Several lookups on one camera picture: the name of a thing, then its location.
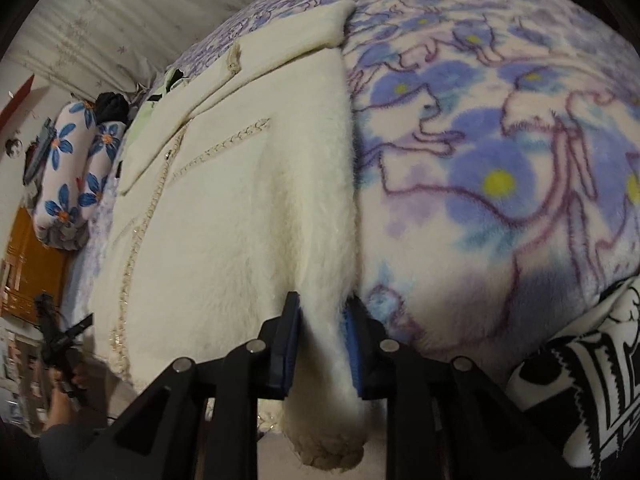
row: white curtain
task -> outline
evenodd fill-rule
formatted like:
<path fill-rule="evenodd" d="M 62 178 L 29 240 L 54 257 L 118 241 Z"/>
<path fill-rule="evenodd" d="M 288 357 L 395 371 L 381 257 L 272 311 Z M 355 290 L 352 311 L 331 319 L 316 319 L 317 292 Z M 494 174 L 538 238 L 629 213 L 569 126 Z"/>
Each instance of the white curtain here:
<path fill-rule="evenodd" d="M 40 0 L 7 56 L 85 98 L 133 97 L 254 0 Z"/>

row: wall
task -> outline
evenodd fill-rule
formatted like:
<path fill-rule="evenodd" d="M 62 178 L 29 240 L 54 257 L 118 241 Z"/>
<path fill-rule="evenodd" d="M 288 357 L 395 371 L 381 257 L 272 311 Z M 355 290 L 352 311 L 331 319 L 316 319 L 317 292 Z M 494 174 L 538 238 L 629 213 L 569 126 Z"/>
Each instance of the wall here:
<path fill-rule="evenodd" d="M 15 93 L 30 75 L 31 72 L 18 64 L 9 60 L 0 61 L 0 110 L 9 102 L 9 92 Z M 69 101 L 71 96 L 68 92 L 36 76 L 31 93 L 0 132 L 0 259 L 4 255 L 22 197 L 24 151 L 40 133 L 45 119 L 50 117 L 54 120 L 60 108 Z M 18 137 L 22 142 L 22 154 L 17 158 L 9 158 L 4 152 L 6 140 L 12 137 Z M 3 328 L 27 337 L 40 338 L 40 332 L 18 319 L 0 318 L 0 330 Z"/>

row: wooden cabinet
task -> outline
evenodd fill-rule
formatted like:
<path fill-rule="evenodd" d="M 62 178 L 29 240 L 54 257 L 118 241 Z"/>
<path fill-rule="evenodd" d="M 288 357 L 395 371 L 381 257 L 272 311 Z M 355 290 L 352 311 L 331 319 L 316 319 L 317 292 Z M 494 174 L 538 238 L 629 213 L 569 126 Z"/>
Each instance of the wooden cabinet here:
<path fill-rule="evenodd" d="M 48 292 L 60 306 L 70 253 L 45 247 L 35 237 L 31 217 L 18 209 L 4 255 L 0 315 L 37 323 L 34 296 Z"/>

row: black and white fabric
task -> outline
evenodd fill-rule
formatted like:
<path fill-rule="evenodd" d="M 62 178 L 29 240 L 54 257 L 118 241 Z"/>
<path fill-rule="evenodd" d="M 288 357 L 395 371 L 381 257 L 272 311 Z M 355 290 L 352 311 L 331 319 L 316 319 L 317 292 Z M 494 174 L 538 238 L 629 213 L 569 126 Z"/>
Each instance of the black and white fabric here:
<path fill-rule="evenodd" d="M 516 368 L 507 386 L 585 478 L 611 478 L 625 445 L 635 454 L 628 448 L 640 421 L 639 305 L 640 277 L 617 284 Z"/>

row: metal bolt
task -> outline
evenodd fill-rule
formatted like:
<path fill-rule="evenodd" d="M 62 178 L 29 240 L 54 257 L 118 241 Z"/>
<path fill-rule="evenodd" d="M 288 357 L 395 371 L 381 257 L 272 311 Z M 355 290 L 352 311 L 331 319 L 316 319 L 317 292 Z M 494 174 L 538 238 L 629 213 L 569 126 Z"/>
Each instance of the metal bolt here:
<path fill-rule="evenodd" d="M 191 368 L 191 359 L 188 357 L 178 357 L 174 364 L 172 364 L 174 370 L 178 373 L 186 372 L 189 368 Z"/>
<path fill-rule="evenodd" d="M 265 348 L 267 348 L 267 343 L 265 343 L 262 339 L 251 339 L 251 341 L 246 344 L 246 349 L 251 354 L 258 354 Z"/>
<path fill-rule="evenodd" d="M 397 352 L 400 349 L 400 343 L 394 339 L 383 339 L 380 341 L 380 349 L 383 352 L 391 354 Z"/>
<path fill-rule="evenodd" d="M 460 356 L 453 359 L 453 367 L 459 372 L 468 372 L 474 367 L 474 362 L 468 357 Z"/>

